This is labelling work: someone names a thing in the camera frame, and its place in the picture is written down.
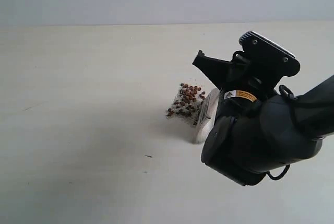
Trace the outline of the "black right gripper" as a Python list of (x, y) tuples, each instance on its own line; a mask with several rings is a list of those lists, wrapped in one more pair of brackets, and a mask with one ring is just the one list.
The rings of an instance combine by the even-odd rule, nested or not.
[(274, 55), (234, 52), (229, 61), (205, 56), (199, 50), (193, 65), (218, 89), (221, 101), (266, 101), (276, 95), (283, 64)]

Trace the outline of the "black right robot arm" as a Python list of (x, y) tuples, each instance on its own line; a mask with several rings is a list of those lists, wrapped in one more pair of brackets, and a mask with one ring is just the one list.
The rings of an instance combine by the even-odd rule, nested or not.
[(242, 186), (314, 157), (333, 134), (333, 78), (294, 95), (279, 84), (300, 70), (288, 52), (237, 51), (230, 61), (198, 52), (193, 65), (215, 85), (198, 123), (201, 161)]

